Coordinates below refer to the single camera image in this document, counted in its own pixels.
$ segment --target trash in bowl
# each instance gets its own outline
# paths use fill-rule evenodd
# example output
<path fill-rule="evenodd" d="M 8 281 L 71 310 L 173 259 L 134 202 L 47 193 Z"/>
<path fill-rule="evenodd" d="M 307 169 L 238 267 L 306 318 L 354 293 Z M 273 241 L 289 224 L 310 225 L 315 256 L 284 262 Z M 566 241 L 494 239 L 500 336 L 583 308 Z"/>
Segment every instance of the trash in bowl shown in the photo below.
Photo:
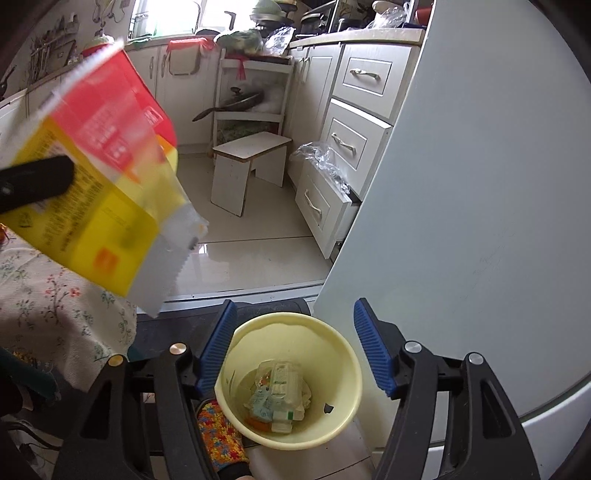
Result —
<path fill-rule="evenodd" d="M 304 419 L 311 398 L 300 364 L 265 361 L 256 371 L 252 396 L 244 404 L 249 410 L 246 422 L 263 432 L 291 433 L 293 421 Z"/>

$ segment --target white wall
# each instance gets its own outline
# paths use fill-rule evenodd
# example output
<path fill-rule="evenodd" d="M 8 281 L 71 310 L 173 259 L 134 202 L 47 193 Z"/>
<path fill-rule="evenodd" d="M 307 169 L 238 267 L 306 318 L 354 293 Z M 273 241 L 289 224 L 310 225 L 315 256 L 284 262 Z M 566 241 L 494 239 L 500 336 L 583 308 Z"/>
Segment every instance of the white wall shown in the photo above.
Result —
<path fill-rule="evenodd" d="M 482 352 L 518 414 L 591 371 L 590 183 L 591 85 L 548 19 L 527 0 L 437 0 L 384 159 L 314 304 L 360 357 L 370 447 L 386 443 L 396 403 L 356 337 L 359 297 L 438 355 Z"/>
<path fill-rule="evenodd" d="M 115 18 L 118 21 L 123 15 L 121 9 L 119 8 L 120 3 L 121 0 L 115 0 L 115 7 L 113 9 Z M 133 6 L 134 2 L 132 0 L 130 5 L 125 8 L 125 17 L 120 20 L 120 23 L 116 24 L 113 19 L 108 19 L 107 24 L 105 25 L 105 34 L 111 35 L 115 39 L 123 38 L 126 40 Z M 95 32 L 100 28 L 99 24 L 95 24 L 92 21 L 92 14 L 95 7 L 95 0 L 61 0 L 58 2 L 47 13 L 47 15 L 41 19 L 41 21 L 31 32 L 29 38 L 22 45 L 17 55 L 14 57 L 8 70 L 13 64 L 16 64 L 17 68 L 8 81 L 8 90 L 5 96 L 9 97 L 13 93 L 26 88 L 28 64 L 31 55 L 31 43 L 35 36 L 41 36 L 47 30 L 53 29 L 55 24 L 59 22 L 62 15 L 66 17 L 67 22 L 72 13 L 78 14 L 80 28 L 76 36 L 76 41 L 78 45 L 78 52 L 80 52 L 82 47 L 84 47 L 84 45 L 95 36 Z"/>

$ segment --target drawer handle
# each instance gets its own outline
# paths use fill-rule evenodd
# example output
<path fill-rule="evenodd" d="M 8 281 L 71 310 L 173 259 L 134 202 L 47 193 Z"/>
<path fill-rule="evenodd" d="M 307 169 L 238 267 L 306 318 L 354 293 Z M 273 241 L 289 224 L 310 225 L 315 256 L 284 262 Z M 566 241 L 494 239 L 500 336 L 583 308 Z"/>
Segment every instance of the drawer handle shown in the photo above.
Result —
<path fill-rule="evenodd" d="M 366 72 L 365 70 L 361 70 L 361 69 L 352 69 L 349 70 L 353 75 L 367 75 L 368 77 L 371 77 L 375 80 L 379 80 L 379 75 L 377 73 L 372 73 L 372 72 Z"/>
<path fill-rule="evenodd" d="M 343 148 L 348 148 L 349 150 L 351 150 L 351 153 L 353 155 L 357 154 L 357 149 L 353 146 L 353 145 L 347 145 L 345 142 L 343 142 L 336 133 L 332 132 L 330 134 L 330 136 L 333 138 L 333 140 L 337 143 L 337 145 L 340 145 Z"/>
<path fill-rule="evenodd" d="M 315 206 L 312 203 L 312 200 L 310 200 L 310 197 L 308 197 L 309 193 L 310 193 L 310 191 L 308 189 L 306 189 L 306 191 L 304 192 L 304 198 L 306 199 L 308 206 L 318 214 L 318 221 L 321 222 L 322 221 L 322 210 L 320 210 L 317 206 Z"/>
<path fill-rule="evenodd" d="M 304 59 L 304 62 L 301 67 L 302 83 L 305 83 L 308 81 L 308 73 L 310 72 L 310 62 L 311 61 L 312 61 L 311 58 Z"/>

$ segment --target blue gripper pad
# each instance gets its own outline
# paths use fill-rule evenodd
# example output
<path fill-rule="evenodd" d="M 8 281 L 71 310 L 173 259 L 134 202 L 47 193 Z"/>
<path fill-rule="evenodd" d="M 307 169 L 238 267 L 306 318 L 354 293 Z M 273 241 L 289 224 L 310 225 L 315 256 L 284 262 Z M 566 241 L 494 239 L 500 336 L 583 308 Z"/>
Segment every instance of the blue gripper pad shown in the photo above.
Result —
<path fill-rule="evenodd" d="M 229 302 L 222 317 L 217 323 L 205 350 L 200 358 L 200 378 L 197 381 L 197 392 L 205 395 L 216 384 L 228 347 L 232 341 L 232 335 L 238 321 L 238 309 L 234 302 Z"/>
<path fill-rule="evenodd" d="M 396 390 L 394 359 L 388 352 L 376 326 L 376 318 L 365 299 L 355 302 L 353 322 L 378 387 L 392 397 Z"/>

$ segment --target colorful knitted slipper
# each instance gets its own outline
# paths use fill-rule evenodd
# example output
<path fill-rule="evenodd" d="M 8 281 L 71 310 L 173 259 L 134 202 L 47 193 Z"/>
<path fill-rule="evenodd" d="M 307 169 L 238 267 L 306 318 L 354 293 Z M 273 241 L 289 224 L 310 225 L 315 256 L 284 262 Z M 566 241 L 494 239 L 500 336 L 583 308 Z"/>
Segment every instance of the colorful knitted slipper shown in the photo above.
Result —
<path fill-rule="evenodd" d="M 242 435 L 223 414 L 217 400 L 206 403 L 197 414 L 197 426 L 220 480 L 251 475 Z"/>

